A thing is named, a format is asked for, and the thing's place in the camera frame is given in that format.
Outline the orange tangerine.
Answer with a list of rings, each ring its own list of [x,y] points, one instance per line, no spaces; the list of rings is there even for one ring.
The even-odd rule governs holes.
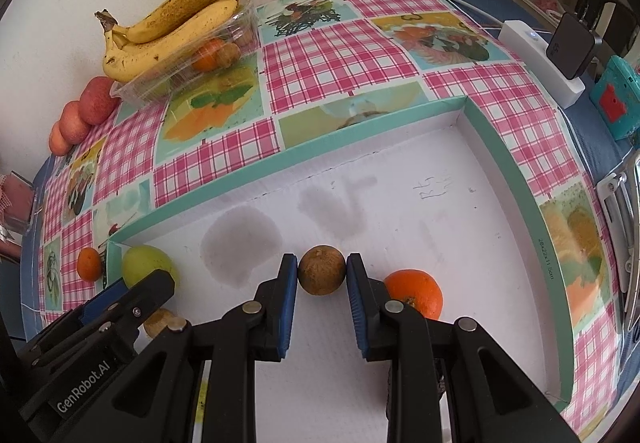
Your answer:
[[[88,281],[89,283],[99,281],[103,274],[100,253],[92,247],[82,248],[78,252],[76,272],[83,281]]]
[[[416,269],[398,270],[384,279],[390,299],[411,305],[425,319],[439,319],[444,296],[430,274]]]

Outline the small beige nut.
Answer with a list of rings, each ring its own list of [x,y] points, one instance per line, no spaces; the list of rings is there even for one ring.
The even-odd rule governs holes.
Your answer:
[[[186,319],[163,307],[155,311],[143,323],[144,331],[150,338],[157,337],[165,328],[171,331],[181,331],[184,327],[186,327]]]

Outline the brown round fruit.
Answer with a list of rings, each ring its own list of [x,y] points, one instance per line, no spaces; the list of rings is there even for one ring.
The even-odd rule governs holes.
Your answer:
[[[300,286],[314,296],[326,296],[339,289],[345,279],[344,255],[333,246],[310,248],[299,261],[297,278]]]

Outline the red apple left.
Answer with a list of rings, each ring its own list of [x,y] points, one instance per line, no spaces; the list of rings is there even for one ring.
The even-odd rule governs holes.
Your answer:
[[[48,145],[51,154],[56,157],[66,156],[73,147],[73,145],[63,137],[58,122],[55,122],[51,128]]]

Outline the red apple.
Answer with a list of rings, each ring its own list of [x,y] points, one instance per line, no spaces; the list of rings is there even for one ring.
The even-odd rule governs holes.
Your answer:
[[[63,137],[58,122],[55,122],[51,128],[48,145],[51,154],[56,157],[66,156],[73,147],[73,145]]]
[[[105,76],[92,78],[79,98],[80,118],[92,126],[103,124],[111,116],[119,99],[111,96],[114,80]]]
[[[80,117],[78,101],[65,104],[58,121],[58,129],[63,139],[72,145],[80,144],[88,137],[91,126]]]

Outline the red apple middle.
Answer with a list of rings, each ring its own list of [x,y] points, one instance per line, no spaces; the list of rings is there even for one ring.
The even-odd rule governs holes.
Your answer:
[[[88,137],[91,126],[80,117],[78,101],[65,104],[58,121],[58,129],[63,139],[72,145],[80,144]]]

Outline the teal white tray box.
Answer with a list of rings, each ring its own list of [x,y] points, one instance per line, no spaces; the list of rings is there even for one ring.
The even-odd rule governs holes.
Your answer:
[[[574,337],[559,256],[522,170],[464,96],[334,131],[157,207],[107,241],[108,274],[142,245],[175,264],[168,307],[194,324],[319,245],[360,255],[380,281],[422,270],[442,289],[442,320],[486,330],[542,393],[549,417],[507,411],[509,440],[575,440],[561,416]]]

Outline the red apple right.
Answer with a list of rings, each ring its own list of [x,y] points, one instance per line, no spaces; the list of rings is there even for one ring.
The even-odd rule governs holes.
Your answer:
[[[119,99],[111,96],[114,80],[105,76],[92,78],[79,98],[80,118],[92,126],[103,124],[111,116]]]

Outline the white metal clip tool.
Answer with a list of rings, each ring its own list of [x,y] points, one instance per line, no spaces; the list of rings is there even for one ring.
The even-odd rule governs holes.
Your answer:
[[[624,327],[631,331],[639,322],[639,151],[597,184],[597,194],[624,296]]]

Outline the clear plastic container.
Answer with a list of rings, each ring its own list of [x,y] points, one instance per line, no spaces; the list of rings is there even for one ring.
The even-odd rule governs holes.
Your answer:
[[[110,94],[137,108],[231,66],[258,47],[253,0],[217,0],[145,44],[128,40],[107,10],[96,18],[104,31],[103,70],[114,81]]]

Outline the teal toy box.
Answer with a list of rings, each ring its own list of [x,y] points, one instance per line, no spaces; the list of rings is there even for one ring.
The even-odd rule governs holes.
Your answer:
[[[620,56],[610,57],[589,97],[616,141],[639,128],[639,74]]]

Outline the pink checkered fruit tablecloth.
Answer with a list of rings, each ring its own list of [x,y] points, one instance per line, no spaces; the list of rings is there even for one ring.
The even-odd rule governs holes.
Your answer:
[[[391,113],[467,96],[518,165],[549,224],[565,279],[574,382],[563,414],[581,437],[613,407],[620,370],[615,300],[620,291],[592,163],[577,113],[554,103],[523,55],[473,9],[525,20],[511,0],[278,0],[261,6],[230,73],[139,81],[114,93],[104,122],[42,182],[43,252],[62,259],[39,273],[43,324],[94,293],[72,272],[82,248],[118,228],[107,219],[137,186],[145,210],[318,137],[330,111]]]

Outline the yellow banana bunch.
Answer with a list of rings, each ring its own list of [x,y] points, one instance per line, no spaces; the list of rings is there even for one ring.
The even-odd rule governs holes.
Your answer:
[[[230,23],[239,10],[240,0],[165,0],[131,26],[120,25],[107,10],[98,11],[104,74],[126,84]]]

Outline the white power strip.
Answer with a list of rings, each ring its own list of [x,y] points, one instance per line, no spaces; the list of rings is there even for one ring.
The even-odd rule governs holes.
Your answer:
[[[547,59],[548,42],[525,22],[504,21],[498,40],[522,60],[562,108],[574,105],[586,90],[582,79],[567,80]]]

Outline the black power adapter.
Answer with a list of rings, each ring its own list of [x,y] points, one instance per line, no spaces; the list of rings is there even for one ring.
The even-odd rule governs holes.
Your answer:
[[[602,38],[575,13],[565,12],[551,37],[546,55],[567,80],[572,80],[582,76],[601,44]]]

